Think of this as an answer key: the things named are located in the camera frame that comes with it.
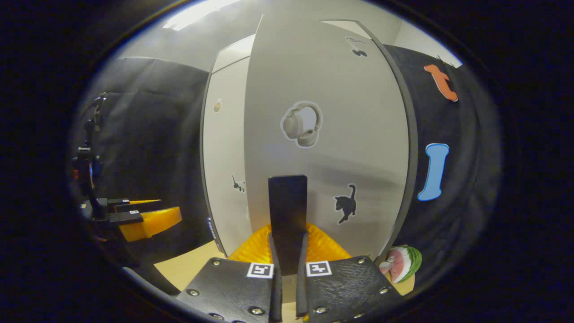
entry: headphones sticker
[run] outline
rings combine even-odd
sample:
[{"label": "headphones sticker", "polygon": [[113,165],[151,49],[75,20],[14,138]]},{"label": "headphones sticker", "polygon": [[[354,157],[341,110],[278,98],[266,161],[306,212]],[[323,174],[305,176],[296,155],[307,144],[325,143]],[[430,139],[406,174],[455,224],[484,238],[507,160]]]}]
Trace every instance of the headphones sticker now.
[{"label": "headphones sticker", "polygon": [[322,124],[323,113],[319,105],[311,101],[299,101],[281,118],[280,128],[287,140],[294,141],[299,148],[308,149],[317,144]]},{"label": "headphones sticker", "polygon": [[351,196],[341,195],[333,197],[335,200],[335,211],[341,211],[343,215],[339,220],[339,224],[343,224],[348,221],[349,216],[354,217],[356,215],[355,212],[357,211],[357,201],[355,200],[357,188],[353,183],[349,184],[348,187],[351,189]]},{"label": "headphones sticker", "polygon": [[364,41],[359,40],[359,39],[355,39],[353,37],[350,36],[345,36],[345,40],[347,41],[347,43],[349,43],[349,45],[351,46],[351,52],[353,52],[353,54],[361,57],[367,57],[367,53],[365,53],[364,51],[361,51],[359,48],[357,48],[357,46],[355,46],[355,44],[366,44]]}]

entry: white wall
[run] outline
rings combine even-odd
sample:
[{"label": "white wall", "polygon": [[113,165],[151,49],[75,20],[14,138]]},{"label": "white wall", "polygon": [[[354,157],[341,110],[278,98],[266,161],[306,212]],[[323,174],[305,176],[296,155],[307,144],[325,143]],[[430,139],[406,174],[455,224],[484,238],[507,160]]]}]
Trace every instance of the white wall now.
[{"label": "white wall", "polygon": [[412,49],[433,57],[438,55],[443,61],[455,67],[462,65],[460,60],[445,46],[442,46],[434,38],[406,21],[401,22],[397,38],[390,45]]}]

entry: white cabinet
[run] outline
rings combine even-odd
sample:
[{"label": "white cabinet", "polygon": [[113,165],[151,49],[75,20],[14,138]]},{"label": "white cabinet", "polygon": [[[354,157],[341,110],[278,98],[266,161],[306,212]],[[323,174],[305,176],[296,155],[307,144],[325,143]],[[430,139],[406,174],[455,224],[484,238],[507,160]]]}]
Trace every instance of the white cabinet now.
[{"label": "white cabinet", "polygon": [[203,117],[203,168],[220,243],[232,254],[252,234],[247,213],[243,114],[249,57],[223,56],[211,75]]}]

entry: watermelon toy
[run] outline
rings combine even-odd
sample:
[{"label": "watermelon toy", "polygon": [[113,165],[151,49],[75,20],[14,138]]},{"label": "watermelon toy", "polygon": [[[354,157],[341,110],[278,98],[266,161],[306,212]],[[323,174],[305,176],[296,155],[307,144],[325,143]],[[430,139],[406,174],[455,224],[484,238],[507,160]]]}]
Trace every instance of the watermelon toy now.
[{"label": "watermelon toy", "polygon": [[409,279],[421,267],[421,252],[413,247],[392,247],[387,260],[379,265],[380,271],[385,274],[391,272],[393,284]]}]

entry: black rectangular plate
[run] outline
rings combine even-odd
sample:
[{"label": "black rectangular plate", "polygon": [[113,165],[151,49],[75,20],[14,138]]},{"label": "black rectangular plate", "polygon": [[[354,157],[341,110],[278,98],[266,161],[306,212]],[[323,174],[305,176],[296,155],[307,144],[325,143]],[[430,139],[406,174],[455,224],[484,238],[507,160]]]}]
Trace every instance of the black rectangular plate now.
[{"label": "black rectangular plate", "polygon": [[[250,265],[211,258],[176,299],[206,314],[220,315],[227,322],[269,323],[273,280],[247,277]],[[199,295],[191,296],[189,290]],[[264,314],[251,314],[249,309],[254,306]]]},{"label": "black rectangular plate", "polygon": [[307,177],[272,176],[269,184],[271,233],[283,275],[297,274],[303,235],[307,232]]},{"label": "black rectangular plate", "polygon": [[[367,256],[329,262],[329,266],[331,275],[306,278],[310,323],[360,322],[404,302]],[[315,309],[322,306],[328,311],[317,314]]]}]

